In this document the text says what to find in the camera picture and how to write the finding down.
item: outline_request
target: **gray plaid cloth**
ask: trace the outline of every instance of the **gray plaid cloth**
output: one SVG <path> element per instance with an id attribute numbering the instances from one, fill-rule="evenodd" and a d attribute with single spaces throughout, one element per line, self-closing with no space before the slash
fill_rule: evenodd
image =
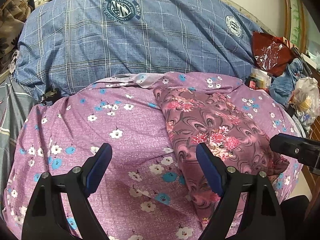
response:
<path id="1" fill-rule="evenodd" d="M 261 29 L 220 0 L 53 0 L 28 18 L 15 78 L 40 99 L 122 73 L 190 71 L 244 78 Z"/>
<path id="2" fill-rule="evenodd" d="M 4 189 L 10 175 L 17 138 L 31 108 L 36 104 L 28 88 L 14 79 L 0 84 L 0 208 L 4 208 Z"/>

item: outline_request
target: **blue plaid bedding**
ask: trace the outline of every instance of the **blue plaid bedding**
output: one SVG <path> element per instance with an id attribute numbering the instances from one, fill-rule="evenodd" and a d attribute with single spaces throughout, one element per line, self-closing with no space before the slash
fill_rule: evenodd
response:
<path id="1" fill-rule="evenodd" d="M 220 0 L 53 0 L 28 18 L 15 78 L 40 99 L 123 73 L 191 71 L 244 78 L 261 29 Z"/>

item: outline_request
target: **red package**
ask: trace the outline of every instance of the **red package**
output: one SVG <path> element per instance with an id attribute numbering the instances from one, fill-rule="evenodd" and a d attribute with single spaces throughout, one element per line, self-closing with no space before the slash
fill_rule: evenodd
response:
<path id="1" fill-rule="evenodd" d="M 252 53 L 256 66 L 275 77 L 281 76 L 295 58 L 283 41 L 267 33 L 253 32 Z"/>

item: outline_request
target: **silver bolt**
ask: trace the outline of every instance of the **silver bolt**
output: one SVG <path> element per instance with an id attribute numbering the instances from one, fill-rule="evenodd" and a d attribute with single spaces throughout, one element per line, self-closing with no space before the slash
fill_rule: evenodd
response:
<path id="1" fill-rule="evenodd" d="M 265 178 L 267 176 L 267 174 L 264 171 L 260 171 L 259 175 L 263 178 Z"/>
<path id="2" fill-rule="evenodd" d="M 41 177 L 42 178 L 47 178 L 49 176 L 49 173 L 48 172 L 44 172 L 44 173 L 42 173 L 42 175 L 41 175 Z"/>
<path id="3" fill-rule="evenodd" d="M 227 167 L 227 171 L 230 172 L 230 173 L 235 173 L 236 172 L 236 168 L 233 167 L 233 166 L 229 166 L 229 167 Z"/>
<path id="4" fill-rule="evenodd" d="M 78 172 L 80 172 L 81 171 L 81 168 L 80 167 L 74 167 L 73 169 L 72 169 L 72 172 L 73 173 L 78 173 Z"/>

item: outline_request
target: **round logo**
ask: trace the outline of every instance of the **round logo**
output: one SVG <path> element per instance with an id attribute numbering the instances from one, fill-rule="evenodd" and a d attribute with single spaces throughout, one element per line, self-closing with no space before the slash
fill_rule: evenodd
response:
<path id="1" fill-rule="evenodd" d="M 136 1 L 108 0 L 105 8 L 107 16 L 112 20 L 126 22 L 133 17 L 140 19 L 140 6 Z"/>
<path id="2" fill-rule="evenodd" d="M 237 36 L 240 37 L 242 34 L 242 28 L 240 23 L 236 20 L 236 18 L 234 18 L 231 15 L 228 15 L 226 17 L 226 24 L 228 26 L 228 28 L 231 30 L 231 32 Z"/>

